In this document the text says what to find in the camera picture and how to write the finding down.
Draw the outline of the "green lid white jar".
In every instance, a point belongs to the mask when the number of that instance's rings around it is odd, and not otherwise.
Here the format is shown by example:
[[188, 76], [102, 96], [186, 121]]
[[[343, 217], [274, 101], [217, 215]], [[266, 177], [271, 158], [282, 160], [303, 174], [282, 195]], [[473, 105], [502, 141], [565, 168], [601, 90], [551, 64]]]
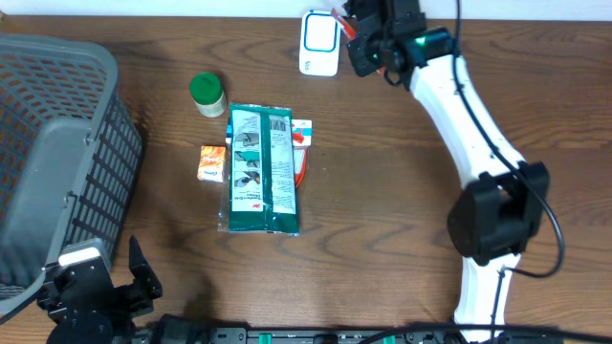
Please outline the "green lid white jar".
[[200, 73], [189, 82], [189, 91], [201, 115], [217, 118], [224, 114], [228, 101], [220, 78], [213, 73]]

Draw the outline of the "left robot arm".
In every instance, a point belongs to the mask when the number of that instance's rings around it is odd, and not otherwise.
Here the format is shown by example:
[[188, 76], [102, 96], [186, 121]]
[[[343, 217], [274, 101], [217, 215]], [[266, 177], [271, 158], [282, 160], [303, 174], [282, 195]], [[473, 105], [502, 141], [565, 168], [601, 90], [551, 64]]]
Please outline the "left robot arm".
[[129, 270], [133, 282], [116, 287], [101, 240], [92, 239], [62, 250], [44, 268], [45, 281], [36, 304], [55, 322], [49, 343], [208, 343], [210, 329], [200, 323], [165, 315], [139, 329], [136, 317], [154, 311], [162, 284], [132, 236]]

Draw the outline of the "red coffee stick sachet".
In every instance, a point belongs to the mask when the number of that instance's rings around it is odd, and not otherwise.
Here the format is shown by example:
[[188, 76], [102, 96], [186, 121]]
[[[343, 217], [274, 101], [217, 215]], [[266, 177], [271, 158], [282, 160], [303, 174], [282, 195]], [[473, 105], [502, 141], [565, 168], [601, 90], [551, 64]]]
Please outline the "red coffee stick sachet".
[[354, 40], [357, 37], [357, 32], [353, 26], [338, 12], [336, 8], [332, 8], [331, 15], [341, 26], [341, 29], [349, 41]]

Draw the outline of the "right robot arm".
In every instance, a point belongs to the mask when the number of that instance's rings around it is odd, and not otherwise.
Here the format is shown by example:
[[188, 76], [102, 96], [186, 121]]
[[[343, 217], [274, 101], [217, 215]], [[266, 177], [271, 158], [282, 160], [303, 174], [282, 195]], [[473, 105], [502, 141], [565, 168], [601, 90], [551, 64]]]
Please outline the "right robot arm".
[[539, 229], [549, 174], [505, 139], [474, 89], [459, 33], [431, 28], [417, 1], [347, 1], [357, 22], [348, 42], [359, 76], [380, 72], [426, 109], [455, 164], [461, 194], [448, 214], [450, 239], [462, 257], [453, 321], [463, 343], [502, 336], [514, 270]]

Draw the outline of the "orange snack box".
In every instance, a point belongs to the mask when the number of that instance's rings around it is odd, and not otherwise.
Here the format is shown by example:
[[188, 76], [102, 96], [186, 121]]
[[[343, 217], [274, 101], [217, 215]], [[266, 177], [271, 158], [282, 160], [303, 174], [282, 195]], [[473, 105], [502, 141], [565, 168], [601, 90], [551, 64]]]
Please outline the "orange snack box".
[[198, 180], [221, 183], [224, 180], [226, 153], [225, 146], [202, 146], [197, 169]]

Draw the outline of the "red dustpan brush package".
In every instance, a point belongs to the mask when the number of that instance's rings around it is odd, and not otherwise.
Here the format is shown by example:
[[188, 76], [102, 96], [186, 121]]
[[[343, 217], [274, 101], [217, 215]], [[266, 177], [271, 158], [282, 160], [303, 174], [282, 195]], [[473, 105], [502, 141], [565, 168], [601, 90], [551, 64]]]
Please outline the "red dustpan brush package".
[[308, 151], [312, 143], [312, 122], [287, 116], [240, 112], [229, 119], [226, 131], [226, 165], [224, 180], [236, 187], [258, 186], [265, 174], [267, 154], [271, 171], [280, 179], [289, 179], [288, 167], [294, 169], [292, 179], [300, 185], [306, 174]]

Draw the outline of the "green grip gloves package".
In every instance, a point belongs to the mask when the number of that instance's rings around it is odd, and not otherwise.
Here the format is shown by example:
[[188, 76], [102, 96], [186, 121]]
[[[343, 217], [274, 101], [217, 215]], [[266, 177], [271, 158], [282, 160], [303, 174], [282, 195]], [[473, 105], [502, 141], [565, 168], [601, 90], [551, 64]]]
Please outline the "green grip gloves package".
[[297, 236], [292, 111], [232, 103], [227, 144], [219, 230]]

